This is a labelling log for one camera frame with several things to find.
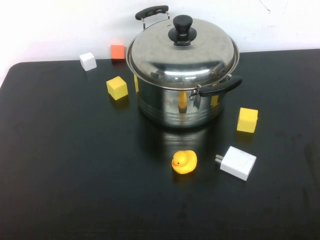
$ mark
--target pot lid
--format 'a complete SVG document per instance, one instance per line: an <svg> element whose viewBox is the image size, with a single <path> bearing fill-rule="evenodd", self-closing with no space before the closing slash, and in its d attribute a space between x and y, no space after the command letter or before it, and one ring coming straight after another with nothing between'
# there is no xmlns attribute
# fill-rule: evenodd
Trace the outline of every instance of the pot lid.
<svg viewBox="0 0 320 240"><path fill-rule="evenodd" d="M221 80L237 65L239 50L218 26L179 15L141 32L127 52L129 67L143 80L187 89Z"/></svg>

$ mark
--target stainless steel pot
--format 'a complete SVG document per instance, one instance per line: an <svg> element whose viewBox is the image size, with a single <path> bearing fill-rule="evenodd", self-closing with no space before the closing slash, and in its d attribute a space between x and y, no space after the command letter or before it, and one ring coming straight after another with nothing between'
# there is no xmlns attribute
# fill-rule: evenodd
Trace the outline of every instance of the stainless steel pot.
<svg viewBox="0 0 320 240"><path fill-rule="evenodd" d="M195 127L217 116L225 93L242 82L230 75L239 50L218 26L187 15L171 20L168 10L154 6L135 15L144 30L128 47L126 61L147 117L168 127ZM158 13L168 19L146 28L144 19Z"/></svg>

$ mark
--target rubber duck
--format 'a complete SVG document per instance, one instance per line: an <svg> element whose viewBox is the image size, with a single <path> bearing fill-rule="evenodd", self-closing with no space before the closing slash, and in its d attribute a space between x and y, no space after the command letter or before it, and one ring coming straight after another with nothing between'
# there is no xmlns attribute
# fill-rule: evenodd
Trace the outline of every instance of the rubber duck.
<svg viewBox="0 0 320 240"><path fill-rule="evenodd" d="M197 166L197 155L192 150L177 151L173 155L172 168L178 174L187 174L195 170Z"/></svg>

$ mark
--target white cube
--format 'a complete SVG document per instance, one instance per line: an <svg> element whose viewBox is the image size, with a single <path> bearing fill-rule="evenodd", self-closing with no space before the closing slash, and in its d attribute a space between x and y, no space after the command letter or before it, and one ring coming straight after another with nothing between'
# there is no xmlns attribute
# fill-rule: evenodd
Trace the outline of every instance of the white cube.
<svg viewBox="0 0 320 240"><path fill-rule="evenodd" d="M220 169L246 181L256 158L256 156L230 146L221 161Z"/></svg>
<svg viewBox="0 0 320 240"><path fill-rule="evenodd" d="M89 71L97 67L96 59L91 52L80 55L80 62L85 71Z"/></svg>

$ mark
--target black handle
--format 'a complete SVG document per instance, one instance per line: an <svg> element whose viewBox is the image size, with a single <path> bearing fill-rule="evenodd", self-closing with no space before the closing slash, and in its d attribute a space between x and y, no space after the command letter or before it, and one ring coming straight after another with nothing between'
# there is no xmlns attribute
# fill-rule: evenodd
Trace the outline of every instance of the black handle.
<svg viewBox="0 0 320 240"><path fill-rule="evenodd" d="M169 38L174 41L178 46L181 43L190 43L197 36L197 31L191 27L193 23L192 17L188 15L179 15L173 19L174 28L168 32Z"/></svg>
<svg viewBox="0 0 320 240"><path fill-rule="evenodd" d="M148 7L138 12L135 15L135 19L141 20L156 14L165 14L166 12L168 12L168 10L169 10L169 7L166 5Z"/></svg>
<svg viewBox="0 0 320 240"><path fill-rule="evenodd" d="M232 89L235 89L238 87L242 82L241 76L231 76L229 81L219 83L216 86L202 86L199 89L199 95L201 97L208 97L212 95L218 95L218 94L224 94L226 92L231 91Z"/></svg>

